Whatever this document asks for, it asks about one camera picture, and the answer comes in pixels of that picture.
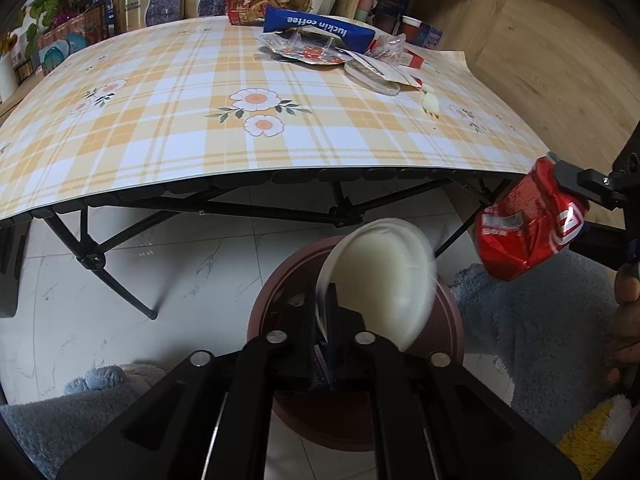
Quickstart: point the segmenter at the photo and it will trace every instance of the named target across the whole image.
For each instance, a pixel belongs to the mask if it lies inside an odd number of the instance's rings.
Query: tile floor
[[[353,202],[410,186],[411,182],[359,180],[344,186]],[[225,200],[327,210],[328,184],[271,183],[228,193]],[[103,241],[148,215],[120,208],[91,210],[89,229]],[[460,225],[441,190],[376,209],[366,221],[406,218],[438,246]],[[78,233],[78,214],[64,221]],[[83,269],[43,221],[31,224],[14,318],[0,319],[0,381],[9,403],[62,394],[66,382],[92,366],[151,362],[171,368],[191,351],[223,354],[242,348],[253,303],[262,284],[297,249],[346,233],[292,221],[183,214],[112,250],[107,270],[148,306],[148,320]],[[438,259],[447,282],[478,261],[468,235]],[[507,402],[513,395],[504,370],[490,356],[466,356],[465,365]],[[267,480],[369,480],[373,453],[338,452],[317,446],[272,419]]]

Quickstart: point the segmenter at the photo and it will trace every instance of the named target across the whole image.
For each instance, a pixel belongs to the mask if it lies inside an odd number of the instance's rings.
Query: yellow and white checkered tablecloth
[[[0,218],[108,190],[283,168],[417,166],[526,173],[547,151],[469,72],[428,52],[422,92],[383,96],[339,66],[261,55],[226,16],[144,28],[81,50],[0,129]]]

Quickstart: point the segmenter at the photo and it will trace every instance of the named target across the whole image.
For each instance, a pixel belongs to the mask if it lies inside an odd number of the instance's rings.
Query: silver bolt
[[[267,334],[267,341],[269,343],[282,343],[284,341],[287,340],[287,333],[283,332],[282,330],[271,330],[271,332],[269,332]]]
[[[195,352],[189,357],[189,361],[193,366],[206,366],[211,361],[211,355],[208,352]]]
[[[436,352],[431,356],[431,364],[438,368],[446,368],[451,364],[451,357],[443,352]]]
[[[356,343],[361,345],[370,345],[375,340],[376,340],[376,336],[371,332],[358,332],[356,334]]]

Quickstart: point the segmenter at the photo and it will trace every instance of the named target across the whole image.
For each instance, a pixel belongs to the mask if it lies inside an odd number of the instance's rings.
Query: black metal frame
[[[107,270],[107,251],[116,248],[125,241],[140,233],[154,227],[180,213],[197,213],[200,215],[215,214],[225,216],[239,216],[248,218],[268,218],[279,220],[295,220],[301,222],[312,222],[330,224],[336,227],[357,225],[362,222],[364,213],[379,208],[384,205],[404,200],[421,193],[437,189],[445,184],[458,183],[468,192],[473,194],[481,202],[476,212],[471,215],[460,228],[453,233],[436,251],[436,257],[440,256],[453,242],[455,242],[473,223],[476,213],[495,199],[507,188],[512,178],[517,176],[511,174],[491,174],[482,172],[469,172],[458,170],[419,170],[419,169],[396,169],[396,168],[370,168],[368,170],[346,168],[335,170],[333,173],[326,173],[330,170],[283,170],[270,172],[254,172],[245,174],[230,174],[217,176],[213,179],[197,178],[183,182],[173,182],[166,185],[155,184],[135,189],[127,189],[121,192],[104,193],[89,196],[85,199],[72,200],[67,203],[57,204],[48,207],[41,207],[31,210],[28,218],[43,218],[51,230],[60,238],[63,244],[71,250],[76,259],[85,269],[94,273],[98,279],[104,282],[111,290],[116,292],[121,298],[126,300],[149,319],[155,319],[158,313],[144,305],[138,298],[131,294],[121,285]],[[353,181],[364,176],[367,180],[386,180],[394,176],[399,178],[416,178],[428,174],[429,180],[416,186],[404,190],[389,193],[372,200],[367,200],[359,204],[352,204],[348,197],[344,195],[341,182]],[[497,176],[502,178],[501,183],[494,189],[489,190],[483,177],[490,178]],[[314,212],[296,209],[257,206],[248,204],[237,204],[220,202],[214,200],[225,193],[243,187],[247,184],[257,185],[266,182],[268,178],[278,184],[293,184],[308,182],[317,177],[322,182],[332,187],[335,206],[329,212]],[[473,186],[469,179],[478,179],[478,188]],[[165,192],[182,193],[192,190],[197,192],[186,198],[175,196],[164,196]],[[150,209],[156,211],[145,219],[136,222],[123,231],[113,235],[102,243],[95,242],[88,232],[88,208],[100,207],[104,205]],[[71,233],[59,214],[80,210],[80,239]],[[25,214],[18,215],[26,219]]]
[[[403,354],[365,332],[359,313],[338,307],[334,286],[325,343],[315,306],[310,284],[302,307],[283,308],[277,330],[222,357],[194,352],[56,478],[261,480],[277,390],[311,403],[365,392],[380,480],[579,480],[567,457],[446,354]],[[310,391],[316,345],[330,373]]]

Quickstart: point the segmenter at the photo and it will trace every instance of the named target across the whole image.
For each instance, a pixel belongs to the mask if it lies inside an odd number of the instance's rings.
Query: white lid
[[[415,225],[396,218],[365,224],[327,257],[316,283],[316,318],[326,338],[324,298],[334,282],[338,304],[362,314],[367,330],[404,351],[426,325],[436,289],[431,244]]]
[[[414,27],[420,27],[422,22],[420,20],[416,20],[415,18],[411,18],[410,16],[403,16],[402,22],[407,25],[413,25]]]

